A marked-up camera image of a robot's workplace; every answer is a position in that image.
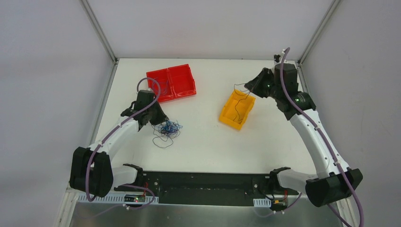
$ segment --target metal frame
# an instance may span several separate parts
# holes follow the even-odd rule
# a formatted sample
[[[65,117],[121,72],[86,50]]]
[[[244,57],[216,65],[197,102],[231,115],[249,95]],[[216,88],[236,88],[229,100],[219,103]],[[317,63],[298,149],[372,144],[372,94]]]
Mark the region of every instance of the metal frame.
[[[102,117],[103,117],[103,112],[105,111],[105,108],[106,108],[107,99],[109,97],[110,90],[112,88],[112,84],[113,84],[115,72],[117,71],[117,67],[118,67],[118,61],[113,65],[113,69],[112,69],[112,72],[110,74],[109,81],[107,82],[106,89],[103,92],[104,95],[103,95],[103,98],[102,98],[100,110],[99,110],[99,112],[98,112],[98,114],[96,116],[96,123],[95,123],[95,127],[94,127],[94,129],[92,131],[92,136],[90,138],[89,144],[94,143],[95,140],[96,140],[96,135],[97,135],[97,132],[99,131],[100,122],[101,122]]]
[[[301,82],[302,91],[306,92],[310,95],[308,85],[306,84],[306,80],[304,77],[304,73],[302,72],[302,68],[299,65],[297,65],[296,68],[298,69],[298,76],[299,76],[299,80]]]
[[[319,26],[317,27],[316,31],[314,32],[311,40],[309,41],[308,45],[306,46],[304,52],[301,55],[301,58],[298,60],[298,64],[302,67],[302,64],[305,62],[305,59],[308,57],[309,53],[311,52],[312,48],[316,45],[320,35],[322,34],[323,30],[326,28],[328,22],[330,21],[331,17],[333,16],[334,12],[336,11],[337,7],[340,5],[342,0],[333,0],[329,9],[326,11],[323,19],[321,20]]]
[[[93,29],[95,30],[97,36],[99,37],[100,42],[102,43],[103,47],[107,51],[107,54],[109,55],[110,59],[115,65],[117,63],[117,58],[112,50],[112,47],[110,46],[110,43],[107,41],[107,38],[102,30],[102,27],[100,26],[92,8],[90,7],[89,2],[87,0],[79,0],[79,2],[81,3],[82,8],[87,14],[87,17],[90,23],[92,24]]]

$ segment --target metal plate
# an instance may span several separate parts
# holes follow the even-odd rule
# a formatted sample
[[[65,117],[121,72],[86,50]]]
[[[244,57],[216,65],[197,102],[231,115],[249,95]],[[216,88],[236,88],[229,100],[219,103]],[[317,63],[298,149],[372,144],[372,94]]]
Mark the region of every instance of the metal plate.
[[[277,213],[260,218],[271,211],[268,208],[200,205],[151,205],[143,210],[127,211],[116,207],[92,219],[76,216],[93,216],[114,204],[77,203],[70,227],[341,227],[339,219],[328,207],[314,207],[306,198],[287,210],[284,215]]]

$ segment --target white wall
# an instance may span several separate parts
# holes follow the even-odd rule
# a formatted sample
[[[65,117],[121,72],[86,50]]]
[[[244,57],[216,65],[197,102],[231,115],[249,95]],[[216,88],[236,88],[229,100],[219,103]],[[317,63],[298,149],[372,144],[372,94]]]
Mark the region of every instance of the white wall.
[[[304,63],[337,149],[364,180],[366,227],[400,226],[401,1],[343,1]]]
[[[117,57],[298,59],[332,0],[90,0]]]
[[[78,0],[0,2],[0,226],[55,223],[111,61]]]

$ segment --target black wire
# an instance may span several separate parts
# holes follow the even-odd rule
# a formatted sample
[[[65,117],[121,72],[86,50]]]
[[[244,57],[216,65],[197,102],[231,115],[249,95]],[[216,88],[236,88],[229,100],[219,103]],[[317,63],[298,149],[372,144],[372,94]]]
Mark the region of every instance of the black wire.
[[[239,85],[244,85],[244,84],[246,84],[246,83],[243,83],[243,84],[234,84],[234,92],[237,94],[237,95],[239,95],[239,96],[244,96],[244,95],[246,95],[246,94],[239,94],[239,93],[237,93],[237,91],[236,91],[236,89],[235,89],[235,87],[236,86],[239,86]]]
[[[152,125],[152,128],[153,128],[153,135],[155,135],[156,137],[154,137],[153,139],[152,139],[152,142],[153,142],[153,144],[154,145],[156,145],[157,147],[159,147],[159,148],[167,148],[167,147],[169,147],[169,146],[171,146],[171,145],[173,145],[174,144],[174,138],[177,138],[180,134],[181,134],[181,131],[178,129],[174,134],[165,134],[163,131],[159,131],[159,130],[157,130],[156,129],[156,127],[154,126],[154,125]],[[159,145],[157,145],[156,143],[155,143],[155,139],[157,139],[157,138],[159,138],[160,140],[162,140],[163,142],[167,142],[169,139],[171,140],[171,144],[169,144],[169,145],[167,145],[167,146],[165,146],[165,147],[161,147],[161,146],[159,146]]]
[[[245,97],[245,98],[242,98],[242,99],[238,100],[237,104],[234,106],[234,109],[235,109],[235,111],[237,111],[237,114],[238,114],[238,116],[239,116],[238,121],[240,121],[240,120],[242,120],[242,119],[241,119],[241,115],[240,115],[239,111],[237,110],[237,106],[238,106],[238,104],[239,104],[242,100],[247,99],[250,93],[251,93],[251,92],[248,92],[248,93],[246,94],[246,97]]]
[[[262,195],[264,195],[264,197],[266,197],[266,199],[268,199],[268,200],[270,200],[270,201],[275,201],[275,200],[276,200],[276,198],[274,197],[273,194],[271,194],[271,196],[273,197],[273,199],[271,199],[271,198],[269,198],[265,193],[263,193],[260,189],[259,189],[259,192],[260,192]]]

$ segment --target red storage bin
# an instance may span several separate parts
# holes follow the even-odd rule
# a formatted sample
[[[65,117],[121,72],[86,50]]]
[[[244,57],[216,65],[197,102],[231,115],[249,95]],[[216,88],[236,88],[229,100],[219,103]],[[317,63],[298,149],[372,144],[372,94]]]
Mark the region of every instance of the red storage bin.
[[[158,100],[160,103],[196,94],[195,81],[188,64],[147,72],[146,76],[160,84],[161,94]],[[148,80],[148,86],[157,95],[156,84]]]

